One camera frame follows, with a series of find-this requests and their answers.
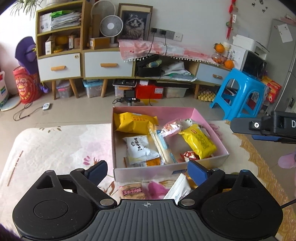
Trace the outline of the small red snack packet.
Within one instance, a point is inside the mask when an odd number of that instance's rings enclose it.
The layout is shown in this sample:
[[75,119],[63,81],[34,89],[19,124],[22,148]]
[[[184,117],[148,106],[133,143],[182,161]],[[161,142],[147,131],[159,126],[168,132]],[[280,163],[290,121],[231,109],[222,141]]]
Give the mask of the small red snack packet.
[[186,151],[183,154],[180,154],[180,156],[185,162],[198,161],[200,159],[194,151]]

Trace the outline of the yellow snack packet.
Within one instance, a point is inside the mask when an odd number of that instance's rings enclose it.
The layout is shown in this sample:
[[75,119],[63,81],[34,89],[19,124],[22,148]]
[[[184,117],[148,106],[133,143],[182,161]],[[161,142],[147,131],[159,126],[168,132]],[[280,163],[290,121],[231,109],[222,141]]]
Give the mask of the yellow snack packet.
[[216,145],[196,123],[180,131],[179,134],[199,159],[208,158],[217,151]]

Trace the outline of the long beige biscuit stick pack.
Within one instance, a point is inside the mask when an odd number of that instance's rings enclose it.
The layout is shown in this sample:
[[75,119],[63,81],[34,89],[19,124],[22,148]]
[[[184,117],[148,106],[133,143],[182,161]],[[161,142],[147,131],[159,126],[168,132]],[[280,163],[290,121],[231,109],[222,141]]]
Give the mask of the long beige biscuit stick pack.
[[149,129],[149,133],[161,157],[161,165],[176,164],[177,160],[175,159],[169,144],[161,135],[161,131]]

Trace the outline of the white snack packet black print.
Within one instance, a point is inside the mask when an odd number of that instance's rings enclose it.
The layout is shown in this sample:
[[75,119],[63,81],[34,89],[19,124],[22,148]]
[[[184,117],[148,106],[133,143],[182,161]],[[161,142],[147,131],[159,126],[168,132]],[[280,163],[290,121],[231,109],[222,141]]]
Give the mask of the white snack packet black print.
[[158,151],[151,148],[147,136],[124,137],[127,159],[130,165],[146,163],[160,157]]

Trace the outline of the pink clear candy packet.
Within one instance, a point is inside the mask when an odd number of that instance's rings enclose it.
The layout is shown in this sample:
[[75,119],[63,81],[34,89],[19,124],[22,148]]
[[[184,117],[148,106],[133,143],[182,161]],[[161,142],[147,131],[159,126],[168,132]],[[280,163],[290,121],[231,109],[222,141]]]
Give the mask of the pink clear candy packet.
[[160,135],[162,137],[169,137],[176,135],[182,130],[182,121],[180,119],[172,120],[166,123],[163,128],[161,129]]

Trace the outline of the pink cardboard snack box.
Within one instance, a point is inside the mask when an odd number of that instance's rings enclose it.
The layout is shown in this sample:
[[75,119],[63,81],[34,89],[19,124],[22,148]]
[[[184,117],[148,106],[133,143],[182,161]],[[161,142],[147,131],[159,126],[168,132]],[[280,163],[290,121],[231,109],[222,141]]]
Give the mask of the pink cardboard snack box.
[[[218,135],[195,108],[166,106],[119,106],[114,107],[112,110],[112,114],[126,112],[156,116],[158,118],[160,127],[177,118],[181,120],[190,118],[201,124],[203,127],[205,127],[210,135],[211,140],[217,147],[217,151],[212,157],[198,161],[208,169],[220,167],[229,156],[229,152],[225,148],[224,144],[222,144]],[[171,175],[180,174],[187,171],[186,162],[150,167],[126,167],[128,162],[123,160],[123,158],[126,157],[126,144],[123,138],[132,135],[133,134],[131,133],[118,132],[116,130],[114,117],[111,118],[113,173],[116,182],[151,180],[169,177]]]

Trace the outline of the large yellow snack bag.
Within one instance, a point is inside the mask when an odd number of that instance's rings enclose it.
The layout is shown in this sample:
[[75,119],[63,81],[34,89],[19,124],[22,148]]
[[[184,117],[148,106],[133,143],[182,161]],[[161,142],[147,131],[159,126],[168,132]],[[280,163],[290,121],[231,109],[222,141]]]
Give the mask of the large yellow snack bag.
[[114,113],[113,119],[116,131],[123,133],[136,133],[141,135],[148,135],[149,129],[159,125],[156,116],[150,116],[139,113]]

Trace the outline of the white snack packet blue print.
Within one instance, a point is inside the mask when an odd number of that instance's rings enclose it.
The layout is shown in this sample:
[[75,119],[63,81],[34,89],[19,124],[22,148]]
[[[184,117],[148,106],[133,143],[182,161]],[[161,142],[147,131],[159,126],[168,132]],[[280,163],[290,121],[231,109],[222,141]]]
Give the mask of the white snack packet blue print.
[[187,177],[185,174],[180,174],[172,185],[170,190],[165,195],[164,199],[171,199],[175,201],[175,204],[178,204],[180,200],[182,200],[186,195],[188,195],[192,191]]

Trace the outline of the brown snack bar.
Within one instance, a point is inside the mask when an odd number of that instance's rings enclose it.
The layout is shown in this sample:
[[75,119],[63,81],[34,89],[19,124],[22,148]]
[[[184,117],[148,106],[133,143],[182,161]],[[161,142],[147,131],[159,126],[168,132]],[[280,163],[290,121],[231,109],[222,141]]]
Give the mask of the brown snack bar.
[[141,184],[128,184],[120,187],[121,199],[146,199],[145,192]]

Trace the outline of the white floral table cloth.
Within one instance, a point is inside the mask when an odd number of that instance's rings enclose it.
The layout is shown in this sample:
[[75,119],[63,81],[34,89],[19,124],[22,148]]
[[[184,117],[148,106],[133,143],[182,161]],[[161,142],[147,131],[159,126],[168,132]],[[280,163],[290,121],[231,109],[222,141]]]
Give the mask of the white floral table cloth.
[[[248,169],[279,204],[288,202],[284,189],[246,136],[233,133],[228,121],[211,121],[210,126],[229,152],[221,166],[223,171],[230,174]],[[113,174],[110,124],[29,128],[21,132],[1,175],[1,224],[8,230],[16,230],[13,209],[46,170],[68,174],[77,168],[87,169],[100,160],[108,164],[108,174],[100,189],[119,201],[119,185]]]

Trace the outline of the black microwave oven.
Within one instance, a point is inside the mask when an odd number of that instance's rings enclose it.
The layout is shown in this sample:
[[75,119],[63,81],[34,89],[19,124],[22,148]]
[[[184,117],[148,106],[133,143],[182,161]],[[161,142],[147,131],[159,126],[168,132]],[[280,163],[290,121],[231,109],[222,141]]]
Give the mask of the black microwave oven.
[[246,50],[241,64],[241,71],[261,79],[265,73],[267,62],[255,53]]

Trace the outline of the orange fruit lower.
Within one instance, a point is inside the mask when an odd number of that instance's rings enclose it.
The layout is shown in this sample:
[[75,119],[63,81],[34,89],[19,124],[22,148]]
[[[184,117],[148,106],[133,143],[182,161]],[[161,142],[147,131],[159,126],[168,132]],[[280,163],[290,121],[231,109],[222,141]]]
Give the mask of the orange fruit lower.
[[233,60],[226,60],[224,62],[224,67],[232,70],[235,67]]

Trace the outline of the orange fruit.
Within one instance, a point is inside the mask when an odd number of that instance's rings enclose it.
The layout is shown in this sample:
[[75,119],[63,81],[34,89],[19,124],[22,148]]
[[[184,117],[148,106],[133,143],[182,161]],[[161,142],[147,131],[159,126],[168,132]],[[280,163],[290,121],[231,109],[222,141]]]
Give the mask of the orange fruit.
[[225,52],[225,47],[221,43],[215,43],[214,49],[217,53],[223,54]]
[[232,70],[235,67],[233,60],[226,60],[224,62],[224,67]]

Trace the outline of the clear storage bin blue lid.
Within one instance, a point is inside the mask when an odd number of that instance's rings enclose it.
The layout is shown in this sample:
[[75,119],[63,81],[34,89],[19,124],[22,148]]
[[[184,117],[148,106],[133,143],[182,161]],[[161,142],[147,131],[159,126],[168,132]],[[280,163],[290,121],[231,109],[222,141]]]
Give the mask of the clear storage bin blue lid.
[[98,97],[101,95],[103,81],[100,79],[83,80],[83,85],[88,98]]

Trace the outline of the clear storage bin right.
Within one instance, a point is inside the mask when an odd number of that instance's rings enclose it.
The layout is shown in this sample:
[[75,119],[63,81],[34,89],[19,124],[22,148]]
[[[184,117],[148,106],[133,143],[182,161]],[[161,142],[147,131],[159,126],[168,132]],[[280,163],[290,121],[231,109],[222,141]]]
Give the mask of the clear storage bin right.
[[183,98],[187,88],[182,87],[165,87],[164,96],[165,98]]

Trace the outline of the clear storage bin left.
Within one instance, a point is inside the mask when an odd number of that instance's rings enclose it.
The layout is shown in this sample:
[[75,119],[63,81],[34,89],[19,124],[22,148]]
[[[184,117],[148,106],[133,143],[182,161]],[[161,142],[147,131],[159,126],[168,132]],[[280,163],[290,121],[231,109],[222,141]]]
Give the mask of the clear storage bin left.
[[69,80],[61,80],[56,89],[60,98],[69,98],[73,95],[73,90]]

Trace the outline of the orange fruit upper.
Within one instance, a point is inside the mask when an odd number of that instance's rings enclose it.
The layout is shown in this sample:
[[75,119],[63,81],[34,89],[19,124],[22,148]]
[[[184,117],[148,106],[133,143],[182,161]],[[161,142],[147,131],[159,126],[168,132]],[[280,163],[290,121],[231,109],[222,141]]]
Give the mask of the orange fruit upper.
[[217,53],[223,54],[225,52],[225,47],[221,43],[215,43],[214,49]]

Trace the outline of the red cardboard box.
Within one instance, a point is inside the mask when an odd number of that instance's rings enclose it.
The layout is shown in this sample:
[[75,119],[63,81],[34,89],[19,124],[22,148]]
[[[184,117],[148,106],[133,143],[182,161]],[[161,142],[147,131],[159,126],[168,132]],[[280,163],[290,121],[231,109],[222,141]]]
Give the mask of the red cardboard box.
[[139,81],[135,87],[135,96],[138,99],[162,99],[163,94],[164,88],[156,86],[152,81],[148,81],[146,84]]

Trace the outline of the red printed bucket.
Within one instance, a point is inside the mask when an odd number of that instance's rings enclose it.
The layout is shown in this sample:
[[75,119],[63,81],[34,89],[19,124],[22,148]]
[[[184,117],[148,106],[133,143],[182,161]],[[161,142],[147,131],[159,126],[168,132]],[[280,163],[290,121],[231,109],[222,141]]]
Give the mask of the red printed bucket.
[[13,70],[16,87],[22,104],[36,101],[42,96],[39,74],[29,74],[26,68],[18,66]]

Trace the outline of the low wooden tv cabinet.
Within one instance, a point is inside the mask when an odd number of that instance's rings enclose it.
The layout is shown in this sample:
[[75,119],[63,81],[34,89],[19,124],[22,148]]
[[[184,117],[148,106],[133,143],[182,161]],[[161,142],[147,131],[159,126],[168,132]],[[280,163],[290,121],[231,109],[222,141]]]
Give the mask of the low wooden tv cabinet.
[[230,72],[223,64],[209,61],[181,59],[175,57],[154,56],[162,62],[158,67],[148,68],[148,57],[139,59],[135,63],[134,77],[137,79],[153,79],[155,81],[169,82],[177,85],[192,84],[194,87],[194,98],[202,85],[220,86],[227,74]]

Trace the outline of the wooden shelf cabinet with drawers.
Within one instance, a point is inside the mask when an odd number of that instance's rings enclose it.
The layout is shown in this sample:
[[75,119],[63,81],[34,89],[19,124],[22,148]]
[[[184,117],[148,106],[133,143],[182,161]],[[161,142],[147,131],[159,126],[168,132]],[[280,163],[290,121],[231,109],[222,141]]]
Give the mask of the wooden shelf cabinet with drawers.
[[101,79],[104,97],[109,80],[135,76],[135,63],[124,62],[108,38],[90,38],[91,9],[88,1],[68,1],[36,12],[39,77],[42,83],[51,82],[53,95],[57,81],[68,82],[78,98],[76,79]]

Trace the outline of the pink floral cloth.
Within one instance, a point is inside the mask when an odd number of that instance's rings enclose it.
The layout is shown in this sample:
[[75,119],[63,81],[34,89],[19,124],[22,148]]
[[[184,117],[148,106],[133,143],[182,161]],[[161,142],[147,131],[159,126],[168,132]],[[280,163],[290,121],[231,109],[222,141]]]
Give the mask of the pink floral cloth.
[[142,60],[156,54],[179,60],[204,62],[218,66],[210,55],[200,52],[196,48],[172,45],[165,42],[151,42],[143,40],[119,40],[119,52],[123,61]]

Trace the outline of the purple plush toy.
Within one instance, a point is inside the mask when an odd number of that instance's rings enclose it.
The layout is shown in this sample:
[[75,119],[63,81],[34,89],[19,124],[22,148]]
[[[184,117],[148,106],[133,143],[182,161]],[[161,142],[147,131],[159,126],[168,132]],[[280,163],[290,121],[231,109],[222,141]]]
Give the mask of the purple plush toy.
[[[24,37],[20,40],[16,46],[15,58],[18,61],[19,66],[26,68],[29,74],[39,74],[36,44],[33,37]],[[40,84],[40,89],[43,93],[48,93],[49,91],[48,87],[43,86],[42,84]]]

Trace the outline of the white desk fan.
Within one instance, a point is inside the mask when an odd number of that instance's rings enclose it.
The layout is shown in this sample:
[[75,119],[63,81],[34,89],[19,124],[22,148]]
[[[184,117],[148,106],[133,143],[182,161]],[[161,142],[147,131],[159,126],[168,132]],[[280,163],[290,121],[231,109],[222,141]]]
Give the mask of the white desk fan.
[[123,30],[122,19],[115,14],[115,5],[111,1],[96,1],[91,8],[92,37],[110,39],[110,47],[118,47],[115,38]]

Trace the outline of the framed cat picture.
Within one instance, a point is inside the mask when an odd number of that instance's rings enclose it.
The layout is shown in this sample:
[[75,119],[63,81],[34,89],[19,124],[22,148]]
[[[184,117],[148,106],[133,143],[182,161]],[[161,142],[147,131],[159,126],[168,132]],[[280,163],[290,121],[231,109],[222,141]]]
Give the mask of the framed cat picture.
[[147,40],[152,17],[152,6],[143,4],[118,5],[118,16],[123,22],[119,39]]

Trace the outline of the red hanging wall decoration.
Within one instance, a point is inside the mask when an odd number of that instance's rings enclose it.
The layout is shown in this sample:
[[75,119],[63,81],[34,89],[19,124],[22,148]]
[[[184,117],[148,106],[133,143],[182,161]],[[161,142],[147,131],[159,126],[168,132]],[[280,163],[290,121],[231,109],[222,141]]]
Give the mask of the red hanging wall decoration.
[[231,0],[231,4],[229,6],[229,11],[228,11],[230,19],[226,23],[226,27],[227,27],[226,39],[227,40],[230,39],[231,32],[234,30],[234,24],[236,23],[237,12],[238,12],[238,8],[236,6],[236,0]]

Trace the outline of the wall power socket strip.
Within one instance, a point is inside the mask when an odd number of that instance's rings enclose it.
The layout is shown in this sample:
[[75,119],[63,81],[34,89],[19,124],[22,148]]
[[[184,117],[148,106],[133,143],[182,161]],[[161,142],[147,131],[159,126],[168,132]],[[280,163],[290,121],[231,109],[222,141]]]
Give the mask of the wall power socket strip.
[[181,33],[177,33],[170,30],[158,29],[158,28],[151,28],[150,33],[154,37],[174,40],[177,42],[182,42],[182,38],[183,38],[183,34]]

